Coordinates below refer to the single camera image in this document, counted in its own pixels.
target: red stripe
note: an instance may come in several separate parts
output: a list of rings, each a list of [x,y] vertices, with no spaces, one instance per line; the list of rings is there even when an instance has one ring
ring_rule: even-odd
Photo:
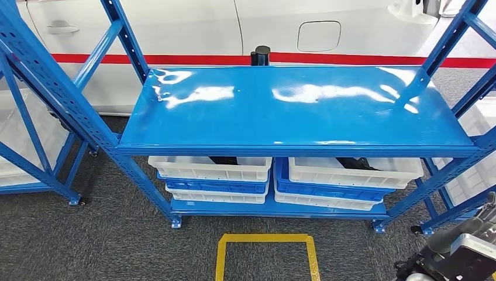
[[[88,54],[52,54],[59,63],[84,63]],[[189,65],[249,65],[249,56],[218,56],[218,55],[169,55],[147,54],[144,56],[148,64],[189,64]],[[365,56],[358,54],[308,54],[308,53],[271,53],[270,61],[275,63],[322,63],[350,65],[421,65],[424,57],[400,56]],[[107,54],[102,63],[129,64],[125,54]],[[496,63],[496,58],[481,57],[449,57],[442,67],[453,68],[490,68]]]

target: lower shelf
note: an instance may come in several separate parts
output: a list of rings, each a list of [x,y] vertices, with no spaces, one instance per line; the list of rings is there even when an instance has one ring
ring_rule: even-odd
[[[384,203],[375,205],[370,211],[278,203],[274,201],[272,182],[264,204],[182,201],[172,198],[171,208],[173,214],[180,215],[341,218],[355,220],[389,218]]]

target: blue plastic crate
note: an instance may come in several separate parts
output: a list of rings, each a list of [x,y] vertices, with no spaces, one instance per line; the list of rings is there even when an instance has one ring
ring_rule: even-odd
[[[167,188],[178,190],[203,190],[235,193],[264,194],[267,182],[270,180],[271,170],[267,181],[232,181],[232,180],[204,180],[204,179],[178,179],[171,177],[161,177],[157,173],[157,178],[164,180]]]
[[[335,186],[318,183],[294,183],[289,180],[289,164],[287,158],[275,159],[275,178],[277,191],[282,193],[302,194],[311,196],[325,196],[354,200],[381,201],[386,194],[396,189],[378,187]]]

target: shelving unit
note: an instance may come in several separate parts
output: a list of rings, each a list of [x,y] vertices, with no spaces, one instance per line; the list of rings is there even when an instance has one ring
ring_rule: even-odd
[[[457,121],[494,87],[496,66],[452,110],[430,80],[469,26],[496,47],[496,35],[476,17],[486,1],[466,2],[422,67],[205,68],[148,68],[120,2],[101,2],[111,25],[73,81],[8,6],[0,11],[0,49],[23,79],[53,85],[37,94],[61,106],[56,114],[68,112],[74,127],[109,155],[174,228],[185,215],[253,215],[365,219],[384,232],[392,220],[496,148],[495,128],[469,138]],[[121,137],[81,94],[116,37],[143,84]],[[133,161],[135,155],[455,160],[425,182],[418,180],[418,188],[390,210],[377,204],[370,211],[354,211],[276,203],[273,191],[257,205],[169,203]]]

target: car door handle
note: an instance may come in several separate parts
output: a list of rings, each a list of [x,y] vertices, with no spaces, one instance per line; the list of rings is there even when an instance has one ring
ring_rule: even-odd
[[[79,30],[75,26],[70,26],[65,20],[53,20],[47,28],[50,34],[74,33]]]

